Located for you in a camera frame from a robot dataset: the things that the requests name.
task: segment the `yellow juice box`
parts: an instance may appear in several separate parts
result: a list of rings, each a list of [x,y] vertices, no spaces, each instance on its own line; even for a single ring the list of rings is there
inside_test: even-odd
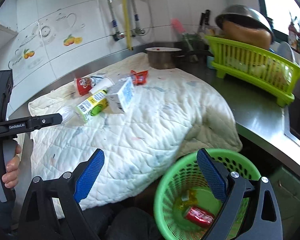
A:
[[[108,106],[106,91],[99,90],[93,96],[77,105],[74,110],[84,122],[89,121]]]

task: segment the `blue gripper pad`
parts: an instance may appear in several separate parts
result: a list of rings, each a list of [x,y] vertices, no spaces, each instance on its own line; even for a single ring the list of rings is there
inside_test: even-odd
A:
[[[216,169],[211,160],[209,153],[205,149],[200,149],[197,153],[197,162],[204,178],[208,182],[208,185],[216,199],[221,200],[224,203],[227,199],[226,182]]]
[[[79,203],[82,199],[85,199],[94,182],[96,181],[103,164],[105,163],[105,154],[102,150],[99,150],[96,156],[90,161],[86,169],[82,172],[79,179],[76,182],[74,199]]]

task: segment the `orange fruit decal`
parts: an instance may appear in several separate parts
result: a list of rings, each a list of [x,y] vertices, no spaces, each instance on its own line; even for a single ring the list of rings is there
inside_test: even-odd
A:
[[[71,34],[63,41],[64,46],[69,46],[71,44],[80,44],[82,42],[82,37],[73,37]]]
[[[25,50],[23,51],[23,57],[24,57],[25,59],[27,59],[27,58],[29,58],[29,57],[32,57],[33,55],[34,55],[34,51],[33,51],[33,50],[29,51],[29,49],[25,49]]]
[[[80,44],[82,42],[82,37],[76,37],[74,39],[74,44]]]

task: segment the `cabinet handle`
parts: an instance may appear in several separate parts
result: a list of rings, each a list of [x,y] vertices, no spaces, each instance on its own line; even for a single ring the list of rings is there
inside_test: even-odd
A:
[[[278,186],[280,188],[282,188],[285,192],[287,192],[288,194],[290,194],[292,197],[294,197],[296,200],[298,200],[300,202],[300,199],[298,199],[296,195],[294,195],[292,192],[290,192],[288,189],[286,189],[284,186],[282,186],[280,180],[278,180]]]

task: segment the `quilted white cloth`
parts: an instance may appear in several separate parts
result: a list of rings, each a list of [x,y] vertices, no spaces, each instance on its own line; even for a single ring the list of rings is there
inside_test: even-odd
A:
[[[69,122],[32,132],[32,176],[59,178],[100,148],[105,164],[82,209],[114,203],[142,192],[183,155],[202,147],[240,151],[233,114],[224,98],[204,81],[179,69],[150,67],[139,53],[94,74],[114,81],[120,74],[149,70],[147,84],[135,87],[129,111],[111,114],[109,107],[83,125]],[[29,103],[31,115],[53,114],[75,106],[73,82]],[[55,201],[59,218],[63,212]]]

